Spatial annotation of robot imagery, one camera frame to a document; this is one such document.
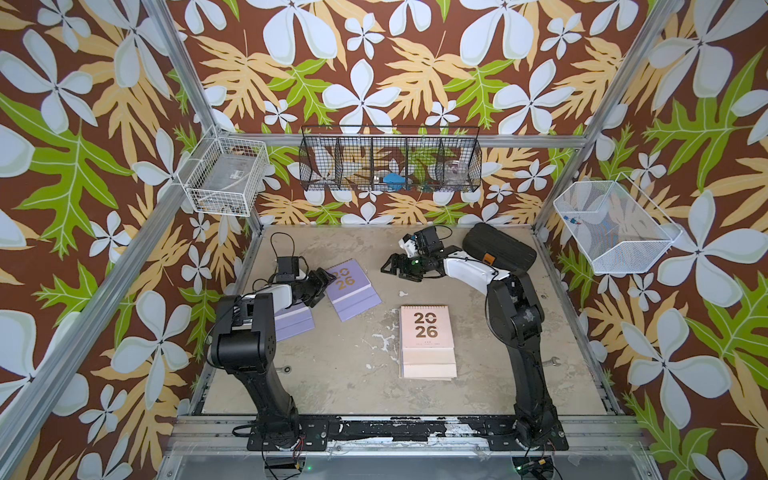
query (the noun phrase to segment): black wire mesh basket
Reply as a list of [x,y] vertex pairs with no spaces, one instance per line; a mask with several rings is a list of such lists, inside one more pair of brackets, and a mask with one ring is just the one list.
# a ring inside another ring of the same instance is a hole
[[299,148],[304,190],[477,190],[482,152],[479,128],[402,127],[344,134],[338,126],[305,125]]

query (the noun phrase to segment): hanging basket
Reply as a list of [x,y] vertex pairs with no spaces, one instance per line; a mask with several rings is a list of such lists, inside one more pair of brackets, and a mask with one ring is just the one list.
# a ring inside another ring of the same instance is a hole
[[196,212],[250,215],[257,188],[270,163],[264,142],[213,138],[209,143],[201,142],[189,161],[198,163],[184,183],[184,191]]
[[[645,208],[620,183],[638,192]],[[646,273],[672,247],[682,229],[625,175],[574,182],[554,208],[596,274]],[[648,210],[663,220],[659,224]]]
[[439,127],[398,127],[414,129],[414,134],[344,134],[333,128],[302,127],[304,190],[469,192],[480,187],[482,152],[476,127],[473,135],[450,135]]

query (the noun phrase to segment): concrete floor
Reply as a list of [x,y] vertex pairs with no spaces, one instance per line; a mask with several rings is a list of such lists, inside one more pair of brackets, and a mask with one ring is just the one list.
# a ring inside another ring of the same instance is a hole
[[[269,238],[287,232],[310,269],[329,268],[350,258],[366,271],[382,303],[344,323],[325,298],[313,310],[315,329],[277,344],[275,366],[291,366],[280,374],[283,386],[301,413],[322,414],[511,414],[515,380],[506,347],[485,324],[485,295],[452,279],[402,280],[379,269],[397,240],[418,227],[268,227],[250,272],[247,288],[275,268]],[[528,228],[504,231],[533,245]],[[446,245],[461,245],[467,229],[454,228]],[[275,237],[278,253],[290,253],[290,241]],[[562,415],[605,414],[571,327],[541,260],[529,274],[545,311],[541,357],[557,356],[562,364],[545,367],[549,393]],[[455,343],[458,378],[429,381],[399,378],[399,307],[447,305]],[[242,385],[216,371],[205,413],[256,411]]]

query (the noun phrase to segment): blue object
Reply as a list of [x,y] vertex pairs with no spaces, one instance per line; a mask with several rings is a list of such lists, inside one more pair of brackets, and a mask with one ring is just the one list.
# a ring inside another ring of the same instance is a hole
[[387,174],[384,183],[389,185],[389,191],[396,192],[406,185],[406,179],[398,174]]

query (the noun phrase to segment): floral wallpaper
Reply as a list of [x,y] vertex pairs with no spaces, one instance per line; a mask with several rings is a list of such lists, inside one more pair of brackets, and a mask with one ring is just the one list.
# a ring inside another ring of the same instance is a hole
[[[226,131],[581,134],[647,14],[635,0],[168,2]],[[270,149],[257,201],[276,223],[531,223],[570,149],[484,149],[463,194],[303,192],[297,149]],[[377,170],[403,171],[377,149]],[[316,176],[330,174],[319,171]]]
[[[0,1],[0,427],[200,136],[139,0]],[[250,232],[183,205],[14,478],[152,478]]]
[[649,272],[596,276],[561,220],[538,232],[665,478],[768,475],[766,13],[681,4],[580,168],[684,230]]

